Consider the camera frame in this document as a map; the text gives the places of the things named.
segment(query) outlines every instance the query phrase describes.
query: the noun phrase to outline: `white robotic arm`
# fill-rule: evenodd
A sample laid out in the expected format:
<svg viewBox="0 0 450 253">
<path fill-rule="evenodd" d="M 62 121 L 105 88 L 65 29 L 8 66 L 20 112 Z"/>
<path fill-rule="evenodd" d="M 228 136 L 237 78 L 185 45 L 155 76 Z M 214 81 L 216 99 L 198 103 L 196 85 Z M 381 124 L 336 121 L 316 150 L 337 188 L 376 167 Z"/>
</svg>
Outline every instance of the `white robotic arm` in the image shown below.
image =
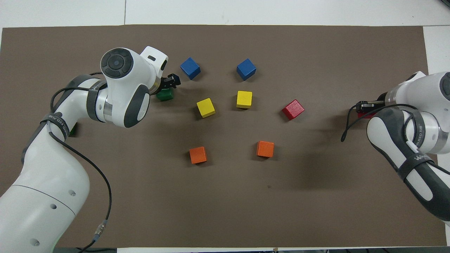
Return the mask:
<svg viewBox="0 0 450 253">
<path fill-rule="evenodd" d="M 394 167 L 419 202 L 450 225 L 450 171 L 425 153 L 450 152 L 450 72 L 415 73 L 387 92 L 386 105 L 369 121 L 367 137 Z"/>
<path fill-rule="evenodd" d="M 84 168 L 51 134 L 65 141 L 84 117 L 120 127 L 139 123 L 150 95 L 180 84 L 173 74 L 162 79 L 166 63 L 167 56 L 152 47 L 140 55 L 116 48 L 101 60 L 106 80 L 81 75 L 62 89 L 62 97 L 24 149 L 19 177 L 0 198 L 0 252 L 52 252 L 87 198 L 89 178 Z M 93 241 L 108 216 L 109 211 Z"/>
</svg>

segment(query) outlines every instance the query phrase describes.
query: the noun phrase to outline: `circular black button pad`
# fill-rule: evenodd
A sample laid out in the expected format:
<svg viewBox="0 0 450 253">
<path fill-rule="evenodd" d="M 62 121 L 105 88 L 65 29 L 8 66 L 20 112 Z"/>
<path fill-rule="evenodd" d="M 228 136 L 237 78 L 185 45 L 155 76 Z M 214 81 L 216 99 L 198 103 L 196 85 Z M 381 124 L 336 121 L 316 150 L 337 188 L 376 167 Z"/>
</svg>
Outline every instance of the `circular black button pad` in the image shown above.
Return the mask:
<svg viewBox="0 0 450 253">
<path fill-rule="evenodd" d="M 108 51 L 100 62 L 102 72 L 110 78 L 126 76 L 133 68 L 133 56 L 124 48 Z"/>
</svg>

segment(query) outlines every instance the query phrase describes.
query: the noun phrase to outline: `cable connector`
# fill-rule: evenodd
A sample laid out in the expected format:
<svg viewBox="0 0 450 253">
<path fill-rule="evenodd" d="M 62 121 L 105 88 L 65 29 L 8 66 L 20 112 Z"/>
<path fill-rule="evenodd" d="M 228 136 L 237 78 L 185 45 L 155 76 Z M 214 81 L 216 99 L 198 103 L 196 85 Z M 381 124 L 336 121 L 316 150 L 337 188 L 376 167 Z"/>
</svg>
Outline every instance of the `cable connector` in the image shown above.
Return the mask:
<svg viewBox="0 0 450 253">
<path fill-rule="evenodd" d="M 108 223 L 108 220 L 103 220 L 103 222 L 97 227 L 97 230 L 95 231 L 93 241 L 97 241 L 100 236 L 103 234 L 106 228 L 106 224 Z"/>
</svg>

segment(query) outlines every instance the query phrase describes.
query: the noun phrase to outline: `velcro strap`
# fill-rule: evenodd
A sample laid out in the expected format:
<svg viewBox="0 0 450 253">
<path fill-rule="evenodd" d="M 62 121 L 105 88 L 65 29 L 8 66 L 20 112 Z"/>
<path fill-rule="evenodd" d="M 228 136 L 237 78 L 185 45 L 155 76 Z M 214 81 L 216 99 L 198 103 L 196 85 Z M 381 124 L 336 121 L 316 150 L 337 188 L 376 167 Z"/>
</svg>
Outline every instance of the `velcro strap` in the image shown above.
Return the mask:
<svg viewBox="0 0 450 253">
<path fill-rule="evenodd" d="M 410 172 L 419 164 L 426 163 L 427 161 L 432 161 L 432 159 L 422 152 L 415 153 L 408 157 L 403 164 L 398 168 L 398 176 L 405 181 L 405 178 L 410 174 Z"/>
<path fill-rule="evenodd" d="M 41 122 L 50 121 L 53 124 L 55 124 L 57 127 L 59 127 L 59 129 L 63 133 L 64 140 L 66 140 L 67 137 L 69 137 L 70 130 L 69 130 L 69 127 L 67 126 L 65 120 L 63 120 L 63 118 L 61 118 L 61 116 L 62 116 L 61 113 L 49 113 L 41 120 Z"/>
<path fill-rule="evenodd" d="M 93 84 L 93 86 L 91 86 L 91 88 L 89 88 L 89 91 L 87 92 L 87 99 L 86 99 L 87 114 L 91 119 L 96 121 L 100 121 L 99 118 L 97 117 L 97 114 L 95 113 L 95 104 L 97 103 L 97 96 L 99 94 L 99 90 L 105 87 L 106 81 L 99 80 L 95 84 Z"/>
</svg>

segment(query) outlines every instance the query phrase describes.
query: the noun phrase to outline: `brown mat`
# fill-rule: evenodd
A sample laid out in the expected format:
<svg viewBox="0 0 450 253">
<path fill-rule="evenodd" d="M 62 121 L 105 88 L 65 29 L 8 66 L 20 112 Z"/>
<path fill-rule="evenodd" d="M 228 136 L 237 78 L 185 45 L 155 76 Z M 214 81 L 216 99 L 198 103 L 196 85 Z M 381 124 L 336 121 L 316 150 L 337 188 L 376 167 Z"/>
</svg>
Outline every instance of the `brown mat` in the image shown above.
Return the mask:
<svg viewBox="0 0 450 253">
<path fill-rule="evenodd" d="M 113 207 L 97 247 L 331 247 L 445 245 L 428 213 L 368 142 L 366 123 L 340 142 L 346 111 L 412 73 L 427 72 L 421 27 L 177 26 L 6 28 L 0 53 L 0 194 L 17 178 L 20 154 L 74 76 L 99 70 L 114 47 L 169 56 L 175 99 L 151 99 L 131 129 L 81 121 L 68 143 L 111 181 Z M 179 65 L 192 57 L 193 81 Z M 242 81 L 236 65 L 256 74 Z M 253 92 L 249 110 L 238 90 Z M 201 119 L 196 102 L 216 114 Z M 280 110 L 306 109 L 288 121 Z M 270 159 L 259 140 L 275 142 Z M 205 146 L 208 161 L 190 164 Z M 83 162 L 90 195 L 59 247 L 90 242 L 107 207 L 101 177 Z"/>
</svg>

